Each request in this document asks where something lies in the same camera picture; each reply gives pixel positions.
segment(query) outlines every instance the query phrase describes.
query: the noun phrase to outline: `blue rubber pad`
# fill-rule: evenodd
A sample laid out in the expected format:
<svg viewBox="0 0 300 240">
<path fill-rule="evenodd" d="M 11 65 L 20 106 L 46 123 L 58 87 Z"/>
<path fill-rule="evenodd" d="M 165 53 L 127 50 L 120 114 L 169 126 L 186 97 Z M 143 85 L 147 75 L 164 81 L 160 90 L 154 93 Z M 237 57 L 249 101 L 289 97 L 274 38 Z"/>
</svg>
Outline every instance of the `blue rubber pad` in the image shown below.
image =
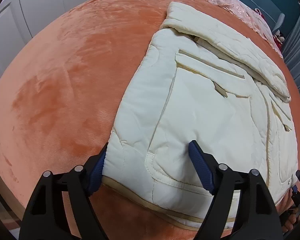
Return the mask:
<svg viewBox="0 0 300 240">
<path fill-rule="evenodd" d="M 292 187 L 292 190 L 293 190 L 294 193 L 297 193 L 297 192 L 298 192 L 298 187 L 297 187 L 297 185 L 294 185 L 294 186 Z"/>
<path fill-rule="evenodd" d="M 89 185 L 87 189 L 89 195 L 92 195 L 92 193 L 96 192 L 101 186 L 102 170 L 106 158 L 106 151 L 100 154 L 101 156 L 89 176 Z"/>
<path fill-rule="evenodd" d="M 196 145 L 193 142 L 189 143 L 188 151 L 190 159 L 199 176 L 203 188 L 205 190 L 208 190 L 212 194 L 214 190 L 212 172 L 210 171 L 200 151 L 197 149 Z"/>
</svg>

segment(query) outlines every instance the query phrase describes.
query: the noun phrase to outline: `metal screw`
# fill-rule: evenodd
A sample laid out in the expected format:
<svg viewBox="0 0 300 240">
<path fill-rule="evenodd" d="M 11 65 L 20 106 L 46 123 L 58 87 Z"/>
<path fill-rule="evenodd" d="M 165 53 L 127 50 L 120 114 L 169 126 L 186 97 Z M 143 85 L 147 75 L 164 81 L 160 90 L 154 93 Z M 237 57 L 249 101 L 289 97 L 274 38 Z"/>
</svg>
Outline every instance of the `metal screw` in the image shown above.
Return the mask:
<svg viewBox="0 0 300 240">
<path fill-rule="evenodd" d="M 42 175 L 44 177 L 49 177 L 51 175 L 51 171 L 45 171 Z"/>
<path fill-rule="evenodd" d="M 252 173 L 253 175 L 255 175 L 255 176 L 258 176 L 258 175 L 259 175 L 259 171 L 256 170 L 256 169 L 252 169 L 252 170 L 251 170 L 251 173 Z"/>
<path fill-rule="evenodd" d="M 83 170 L 83 166 L 82 165 L 77 165 L 74 167 L 75 171 L 82 171 Z"/>
<path fill-rule="evenodd" d="M 226 171 L 228 169 L 228 166 L 221 163 L 221 164 L 219 164 L 219 169 L 222 170 L 222 171 Z"/>
</svg>

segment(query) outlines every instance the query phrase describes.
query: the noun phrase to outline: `bed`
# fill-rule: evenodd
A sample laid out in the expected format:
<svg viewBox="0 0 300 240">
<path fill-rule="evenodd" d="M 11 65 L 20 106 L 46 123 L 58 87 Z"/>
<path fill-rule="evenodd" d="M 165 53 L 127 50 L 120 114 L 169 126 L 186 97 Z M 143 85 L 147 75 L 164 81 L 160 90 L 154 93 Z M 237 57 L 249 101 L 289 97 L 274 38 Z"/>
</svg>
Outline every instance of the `bed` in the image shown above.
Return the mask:
<svg viewBox="0 0 300 240">
<path fill-rule="evenodd" d="M 0 79 L 0 176 L 25 207 L 45 170 L 67 172 L 108 141 L 121 98 L 171 1 L 249 37 L 282 70 L 300 169 L 300 95 L 283 59 L 256 32 L 204 0 L 90 0 L 36 35 Z M 102 186 L 90 198 L 110 239 L 188 239 L 153 212 Z M 278 211 L 291 205 L 285 195 Z M 67 208 L 73 233 L 78 234 Z"/>
</svg>

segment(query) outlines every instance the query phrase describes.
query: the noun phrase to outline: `pink lace bedding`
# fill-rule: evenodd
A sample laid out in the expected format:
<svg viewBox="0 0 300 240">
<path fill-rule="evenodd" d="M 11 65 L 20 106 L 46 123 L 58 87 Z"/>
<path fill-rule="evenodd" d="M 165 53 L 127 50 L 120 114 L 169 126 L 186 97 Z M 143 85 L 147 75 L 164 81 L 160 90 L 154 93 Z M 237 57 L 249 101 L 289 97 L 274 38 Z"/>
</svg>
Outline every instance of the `pink lace bedding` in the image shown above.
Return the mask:
<svg viewBox="0 0 300 240">
<path fill-rule="evenodd" d="M 265 20 L 254 10 L 239 0 L 206 0 L 207 2 L 220 6 L 223 9 L 231 12 L 246 25 L 257 32 L 270 46 L 282 57 L 282 54 L 274 42 L 271 30 Z"/>
</svg>

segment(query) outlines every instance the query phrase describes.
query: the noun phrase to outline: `jacket pocket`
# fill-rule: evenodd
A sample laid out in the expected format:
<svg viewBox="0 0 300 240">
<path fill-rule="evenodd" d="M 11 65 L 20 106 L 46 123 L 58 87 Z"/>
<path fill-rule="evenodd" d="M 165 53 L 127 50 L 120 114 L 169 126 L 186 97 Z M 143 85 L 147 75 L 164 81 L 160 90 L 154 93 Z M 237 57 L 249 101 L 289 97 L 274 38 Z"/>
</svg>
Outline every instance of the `jacket pocket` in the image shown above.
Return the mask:
<svg viewBox="0 0 300 240">
<path fill-rule="evenodd" d="M 176 54 L 176 62 L 175 77 L 145 164 L 152 177 L 162 183 L 209 195 L 188 156 L 190 141 L 197 140 L 203 151 L 237 171 L 260 169 L 266 158 L 251 119 L 251 87 L 245 78 L 187 55 Z"/>
</svg>

